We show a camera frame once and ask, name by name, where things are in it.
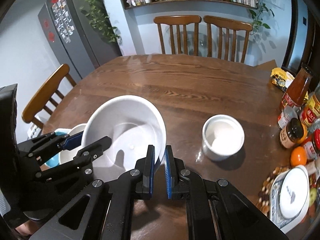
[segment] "wooden chair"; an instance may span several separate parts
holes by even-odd
[[[195,30],[194,30],[194,53],[193,53],[193,55],[198,56],[199,23],[201,22],[201,17],[199,15],[158,16],[153,19],[153,22],[158,25],[158,32],[159,32],[159,37],[160,37],[162,54],[165,54],[165,51],[164,51],[164,43],[163,43],[161,24],[169,25],[171,53],[172,54],[176,54],[175,47],[174,47],[172,25],[177,26],[178,54],[182,54],[180,26],[179,25],[183,25],[183,50],[184,50],[185,54],[188,54],[187,25],[194,23]]]
[[[244,23],[240,21],[235,21],[226,18],[220,18],[215,16],[204,16],[204,22],[207,24],[208,32],[208,57],[212,57],[212,35],[211,35],[211,25],[216,25],[219,28],[219,48],[218,48],[218,58],[221,59],[222,52],[222,28],[226,28],[226,40],[225,40],[225,54],[224,60],[228,60],[229,56],[229,30],[233,30],[232,38],[232,51],[231,51],[231,61],[235,61],[236,54],[236,32],[243,30],[245,32],[244,46],[242,50],[241,63],[244,62],[245,54],[247,52],[248,41],[249,41],[249,32],[252,31],[252,26],[249,23]]]
[[[55,107],[58,103],[52,98],[52,95],[56,93],[61,99],[64,98],[63,94],[58,90],[58,87],[64,77],[68,79],[71,85],[74,87],[76,82],[69,74],[69,66],[67,64],[61,65],[39,88],[32,99],[29,101],[22,113],[22,119],[26,123],[33,122],[36,126],[43,128],[43,123],[38,120],[35,115],[44,109],[49,115],[52,114],[50,108],[46,106],[46,103],[50,101]]]

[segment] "green fruit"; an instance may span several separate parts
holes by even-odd
[[[316,188],[310,189],[309,207],[313,205],[313,203],[316,201],[316,198],[317,198],[317,189]]]

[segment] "table top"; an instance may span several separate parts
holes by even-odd
[[[229,180],[255,204],[268,174],[277,166],[289,165],[290,159],[290,151],[282,149],[278,139],[278,106],[283,93],[269,78],[267,71],[215,58],[118,57],[65,96],[45,124],[44,133],[86,123],[111,98],[144,97],[161,113],[167,144],[172,145],[176,158],[203,179]],[[245,133],[243,149],[217,163],[200,152],[202,126],[215,114],[236,118]],[[152,200],[135,203],[131,239],[188,239],[185,204],[167,199],[163,166],[154,185]]]

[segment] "small white bowl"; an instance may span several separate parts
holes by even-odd
[[[75,135],[76,133],[82,132],[86,125],[87,125],[86,123],[78,124],[77,126],[72,128],[71,131],[68,132],[68,134]],[[78,146],[77,148],[74,148],[71,151],[64,150],[64,151],[59,152],[59,164],[63,164],[63,163],[67,163],[69,161],[72,161],[73,157],[75,157],[77,155],[77,152],[81,149],[82,149],[82,147]]]
[[[237,153],[243,143],[243,128],[229,115],[214,115],[202,128],[202,152],[213,161],[222,161]]]
[[[159,168],[166,131],[161,114],[148,100],[127,95],[100,106],[84,129],[81,146],[86,147],[104,136],[112,139],[112,145],[93,161],[95,178],[107,182],[134,169],[136,161],[146,156],[148,145],[155,146],[155,171]]]

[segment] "ketchup bottle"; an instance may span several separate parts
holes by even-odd
[[[291,106],[294,110],[297,110],[303,104],[303,99],[309,88],[312,78],[312,71],[308,65],[302,63],[301,69],[284,93],[280,102],[280,111],[282,111],[287,105]]]

